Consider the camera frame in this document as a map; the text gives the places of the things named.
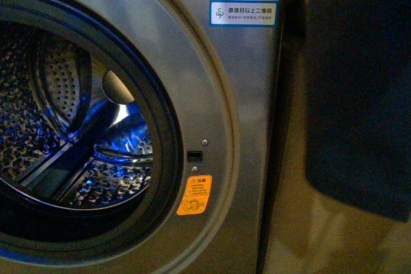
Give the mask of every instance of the orange warning sticker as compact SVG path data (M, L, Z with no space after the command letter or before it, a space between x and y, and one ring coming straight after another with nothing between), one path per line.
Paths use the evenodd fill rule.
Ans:
M206 210L211 192L211 175L191 176L187 179L184 197L177 210L178 215L200 214Z

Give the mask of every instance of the perforated drum surface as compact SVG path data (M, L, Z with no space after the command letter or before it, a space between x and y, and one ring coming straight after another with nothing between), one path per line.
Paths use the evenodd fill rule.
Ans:
M74 210L141 194L153 151L137 104L93 97L101 74L73 43L11 22L0 22L0 33L0 179L17 194Z

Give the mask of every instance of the washing machine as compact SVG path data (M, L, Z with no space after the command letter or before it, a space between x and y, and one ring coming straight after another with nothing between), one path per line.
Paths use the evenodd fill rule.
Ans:
M0 0L0 272L255 273L283 0Z

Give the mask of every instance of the gray metal surface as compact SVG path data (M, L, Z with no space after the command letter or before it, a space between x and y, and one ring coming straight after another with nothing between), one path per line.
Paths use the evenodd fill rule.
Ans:
M253 273L265 185L275 31L212 28L209 0L77 1L98 12L142 52L171 98L184 156L187 150L201 150L205 159L201 164L184 164L180 193L170 214L128 253L84 268L37 268L3 260L0 269L30 274ZM204 139L209 142L206 147ZM196 174L213 176L211 199L203 214L178 216L193 167L198 168Z

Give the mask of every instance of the dark cloth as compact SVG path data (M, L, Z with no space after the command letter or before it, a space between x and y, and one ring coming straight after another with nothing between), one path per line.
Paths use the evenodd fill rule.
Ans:
M411 211L411 0L310 0L307 178L393 219Z

